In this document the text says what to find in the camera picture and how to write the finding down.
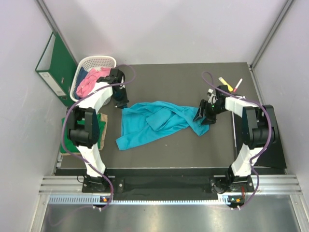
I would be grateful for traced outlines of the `teal t shirt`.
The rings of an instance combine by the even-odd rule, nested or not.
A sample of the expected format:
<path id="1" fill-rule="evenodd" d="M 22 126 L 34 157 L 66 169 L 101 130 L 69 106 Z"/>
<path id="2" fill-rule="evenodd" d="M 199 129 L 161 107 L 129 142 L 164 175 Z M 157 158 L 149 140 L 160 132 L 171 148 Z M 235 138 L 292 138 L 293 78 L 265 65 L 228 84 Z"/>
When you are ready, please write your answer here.
<path id="1" fill-rule="evenodd" d="M 128 150 L 170 136 L 190 127 L 197 136 L 210 129 L 201 120 L 194 121 L 196 107 L 178 106 L 170 102 L 140 102 L 122 110 L 121 136 L 116 139 L 119 150 Z"/>

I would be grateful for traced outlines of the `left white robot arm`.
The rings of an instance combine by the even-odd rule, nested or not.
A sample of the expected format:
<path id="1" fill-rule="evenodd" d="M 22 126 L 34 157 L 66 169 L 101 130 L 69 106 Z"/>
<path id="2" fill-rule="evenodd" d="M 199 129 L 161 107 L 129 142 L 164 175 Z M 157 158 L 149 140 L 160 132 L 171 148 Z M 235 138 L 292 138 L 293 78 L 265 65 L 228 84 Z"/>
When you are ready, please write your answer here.
<path id="1" fill-rule="evenodd" d="M 66 119 L 67 138 L 72 141 L 81 153 L 82 160 L 86 165 L 82 192 L 105 192 L 110 183 L 106 175 L 106 166 L 103 163 L 98 148 L 100 141 L 100 129 L 97 113 L 113 98 L 115 107 L 124 109 L 129 100 L 125 88 L 125 74 L 112 68 L 110 73 L 104 77 L 100 76 L 84 98 L 68 110 Z"/>

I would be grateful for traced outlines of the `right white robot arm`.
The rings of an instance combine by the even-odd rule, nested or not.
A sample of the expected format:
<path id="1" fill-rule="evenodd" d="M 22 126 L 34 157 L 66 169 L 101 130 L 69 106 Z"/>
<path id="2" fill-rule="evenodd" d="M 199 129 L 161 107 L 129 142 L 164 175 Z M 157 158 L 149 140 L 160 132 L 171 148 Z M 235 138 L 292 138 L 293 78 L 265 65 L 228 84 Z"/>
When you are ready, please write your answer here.
<path id="1" fill-rule="evenodd" d="M 270 144 L 276 142 L 278 126 L 274 108 L 271 105 L 260 105 L 237 96 L 229 91 L 228 86 L 220 85 L 208 90 L 209 99 L 202 99 L 194 121 L 202 120 L 202 125 L 212 125 L 217 115 L 232 112 L 242 120 L 242 146 L 236 160 L 225 174 L 225 189 L 237 191 L 249 183 L 253 167 Z"/>

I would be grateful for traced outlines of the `pink t shirt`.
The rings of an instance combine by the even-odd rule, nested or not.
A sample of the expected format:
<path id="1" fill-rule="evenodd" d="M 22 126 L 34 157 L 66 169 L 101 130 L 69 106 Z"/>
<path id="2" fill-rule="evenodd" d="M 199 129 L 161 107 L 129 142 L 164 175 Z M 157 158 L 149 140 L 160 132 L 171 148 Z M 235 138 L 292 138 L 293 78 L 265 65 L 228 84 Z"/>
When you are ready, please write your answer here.
<path id="1" fill-rule="evenodd" d="M 110 74 L 111 68 L 101 67 L 99 70 L 92 68 L 87 72 L 80 84 L 77 86 L 76 94 L 79 98 L 87 96 L 94 88 L 100 77 L 106 77 Z"/>

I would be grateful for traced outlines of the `yellow highlighter marker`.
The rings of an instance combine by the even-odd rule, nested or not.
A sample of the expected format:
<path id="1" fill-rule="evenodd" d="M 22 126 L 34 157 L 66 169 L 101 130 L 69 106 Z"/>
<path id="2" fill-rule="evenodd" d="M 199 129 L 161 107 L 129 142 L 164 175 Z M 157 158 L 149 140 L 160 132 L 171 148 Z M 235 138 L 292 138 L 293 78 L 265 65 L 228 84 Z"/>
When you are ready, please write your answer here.
<path id="1" fill-rule="evenodd" d="M 230 86 L 230 84 L 229 84 L 227 81 L 225 81 L 222 77 L 219 77 L 218 79 L 219 79 L 219 81 L 220 81 L 223 85 L 227 86 L 229 92 L 232 92 L 232 91 L 234 90 L 234 89 Z"/>

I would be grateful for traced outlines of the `white laundry basket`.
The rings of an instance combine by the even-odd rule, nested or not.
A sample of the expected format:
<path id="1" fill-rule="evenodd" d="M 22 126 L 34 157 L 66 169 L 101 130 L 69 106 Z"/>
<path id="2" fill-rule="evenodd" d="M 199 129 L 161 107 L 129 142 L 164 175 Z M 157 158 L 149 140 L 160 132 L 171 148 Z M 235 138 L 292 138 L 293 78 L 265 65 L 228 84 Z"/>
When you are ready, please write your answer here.
<path id="1" fill-rule="evenodd" d="M 95 108 L 96 110 L 100 107 L 109 103 L 112 97 L 112 87 L 106 82 L 100 82 L 95 84 L 92 91 L 85 97 L 76 100 L 73 96 L 73 89 L 75 86 L 76 78 L 81 68 L 84 68 L 87 72 L 92 68 L 99 70 L 101 67 L 115 68 L 116 60 L 110 56 L 89 56 L 80 61 L 78 64 L 75 76 L 70 90 L 70 97 L 74 102 L 78 102 L 78 106 L 82 108 Z"/>

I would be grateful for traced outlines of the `navy blue t shirt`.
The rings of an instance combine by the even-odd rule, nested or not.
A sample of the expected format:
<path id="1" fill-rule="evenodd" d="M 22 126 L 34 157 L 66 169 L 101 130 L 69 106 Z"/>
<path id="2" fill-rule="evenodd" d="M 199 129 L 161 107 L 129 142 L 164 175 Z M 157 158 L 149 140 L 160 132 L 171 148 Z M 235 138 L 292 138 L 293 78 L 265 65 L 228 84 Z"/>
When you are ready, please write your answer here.
<path id="1" fill-rule="evenodd" d="M 80 99 L 80 97 L 77 95 L 77 87 L 84 80 L 84 78 L 87 76 L 87 74 L 88 74 L 88 72 L 83 67 L 79 70 L 79 73 L 78 73 L 77 78 L 76 78 L 75 86 L 74 86 L 74 89 L 73 89 L 73 96 L 76 100 Z"/>

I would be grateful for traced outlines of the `pink white marker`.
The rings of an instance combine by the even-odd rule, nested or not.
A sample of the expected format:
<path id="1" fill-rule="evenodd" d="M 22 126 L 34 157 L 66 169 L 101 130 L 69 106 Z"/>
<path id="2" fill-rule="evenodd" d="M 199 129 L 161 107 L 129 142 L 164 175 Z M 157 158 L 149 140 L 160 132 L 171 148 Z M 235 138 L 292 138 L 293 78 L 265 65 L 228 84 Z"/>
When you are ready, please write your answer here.
<path id="1" fill-rule="evenodd" d="M 237 89 L 239 88 L 239 86 L 241 85 L 243 79 L 241 78 L 238 83 L 236 84 L 235 88 L 233 89 L 233 92 L 235 93 L 237 91 Z"/>

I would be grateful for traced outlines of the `black board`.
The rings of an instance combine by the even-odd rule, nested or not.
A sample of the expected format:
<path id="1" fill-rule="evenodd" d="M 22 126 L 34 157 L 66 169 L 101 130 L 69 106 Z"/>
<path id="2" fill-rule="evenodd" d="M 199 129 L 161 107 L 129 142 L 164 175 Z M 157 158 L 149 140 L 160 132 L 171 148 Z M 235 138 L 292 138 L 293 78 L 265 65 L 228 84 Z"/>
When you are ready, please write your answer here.
<path id="1" fill-rule="evenodd" d="M 234 132 L 235 132 L 234 158 L 237 158 L 243 144 L 242 119 L 235 114 L 232 114 L 232 116 L 234 123 Z M 255 166 L 275 168 L 275 169 L 287 168 L 280 137 L 277 139 L 275 143 L 272 143 L 268 146 L 267 150 L 258 158 L 257 162 L 255 163 Z"/>

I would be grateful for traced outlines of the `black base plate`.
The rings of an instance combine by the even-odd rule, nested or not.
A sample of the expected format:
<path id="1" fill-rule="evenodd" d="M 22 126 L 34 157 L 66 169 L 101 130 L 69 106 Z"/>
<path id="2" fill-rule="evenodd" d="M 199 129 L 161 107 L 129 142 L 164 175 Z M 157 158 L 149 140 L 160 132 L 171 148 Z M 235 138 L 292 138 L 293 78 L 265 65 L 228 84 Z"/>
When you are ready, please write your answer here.
<path id="1" fill-rule="evenodd" d="M 208 176 L 115 176 L 109 178 L 115 201 L 217 200 L 219 194 L 243 197 L 253 192 L 252 181 L 228 185 L 225 177 Z"/>

